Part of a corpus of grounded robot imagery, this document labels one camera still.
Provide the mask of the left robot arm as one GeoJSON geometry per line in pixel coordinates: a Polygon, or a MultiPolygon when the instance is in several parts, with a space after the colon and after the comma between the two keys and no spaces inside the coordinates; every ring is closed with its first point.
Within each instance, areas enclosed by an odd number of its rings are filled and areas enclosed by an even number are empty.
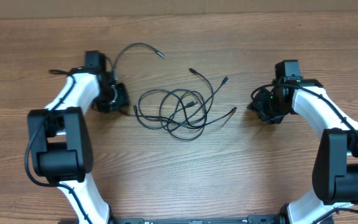
{"type": "Polygon", "coordinates": [[[110,59],[98,50],[85,53],[85,64],[64,75],[65,86],[45,108],[27,115],[29,142],[24,169],[36,185],[58,188],[78,216],[77,223],[114,223],[91,173],[93,148],[85,114],[90,108],[113,113],[129,105],[123,83],[116,80],[110,59]]]}

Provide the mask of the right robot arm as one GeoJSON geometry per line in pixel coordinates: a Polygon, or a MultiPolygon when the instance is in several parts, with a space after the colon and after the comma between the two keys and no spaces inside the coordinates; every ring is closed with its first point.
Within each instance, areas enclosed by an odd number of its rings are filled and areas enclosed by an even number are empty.
{"type": "Polygon", "coordinates": [[[300,115],[320,144],[311,190],[279,214],[248,217],[248,223],[333,223],[340,212],[358,214],[358,122],[329,98],[319,81],[301,76],[297,60],[277,63],[272,83],[256,88],[251,99],[248,109],[267,124],[300,115]]]}

